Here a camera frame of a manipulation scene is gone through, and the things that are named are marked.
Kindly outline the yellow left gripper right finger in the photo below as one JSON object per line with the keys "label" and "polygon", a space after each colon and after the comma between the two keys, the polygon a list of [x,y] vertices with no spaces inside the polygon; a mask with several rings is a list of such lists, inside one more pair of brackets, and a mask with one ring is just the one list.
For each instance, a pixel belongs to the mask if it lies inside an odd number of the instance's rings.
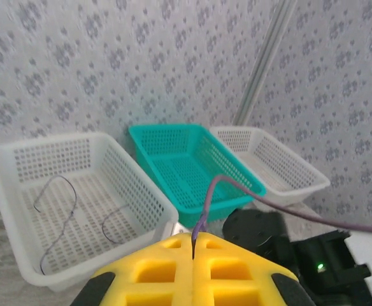
{"label": "yellow left gripper right finger", "polygon": [[192,236],[193,305],[314,305],[287,268],[209,233]]}

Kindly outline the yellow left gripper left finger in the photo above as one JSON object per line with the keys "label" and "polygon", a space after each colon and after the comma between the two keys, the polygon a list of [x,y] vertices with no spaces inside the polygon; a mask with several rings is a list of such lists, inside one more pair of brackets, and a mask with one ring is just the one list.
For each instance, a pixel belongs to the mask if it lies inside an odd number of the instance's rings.
{"label": "yellow left gripper left finger", "polygon": [[191,305],[190,233],[178,233],[109,263],[72,305]]}

